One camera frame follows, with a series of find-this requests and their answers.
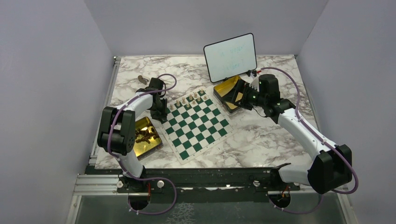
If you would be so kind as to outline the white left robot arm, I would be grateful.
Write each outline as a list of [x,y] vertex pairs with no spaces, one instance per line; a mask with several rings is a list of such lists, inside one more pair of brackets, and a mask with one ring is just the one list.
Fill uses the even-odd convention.
[[127,102],[103,109],[97,144],[105,149],[120,164],[123,175],[129,178],[134,191],[146,188],[145,168],[134,152],[136,140],[136,118],[144,111],[150,111],[152,119],[167,120],[167,99],[164,98],[166,84],[159,78],[152,78],[149,85],[139,89]]

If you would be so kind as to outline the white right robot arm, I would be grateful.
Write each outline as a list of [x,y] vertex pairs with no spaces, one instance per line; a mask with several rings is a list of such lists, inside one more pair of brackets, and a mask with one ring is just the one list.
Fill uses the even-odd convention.
[[299,183],[324,194],[352,180],[351,149],[328,140],[307,123],[297,107],[280,96],[275,75],[260,75],[253,84],[239,79],[222,100],[247,110],[255,106],[262,108],[267,118],[287,130],[310,155],[312,163],[308,166],[287,163],[272,169],[269,178],[272,188],[281,190],[288,183]]

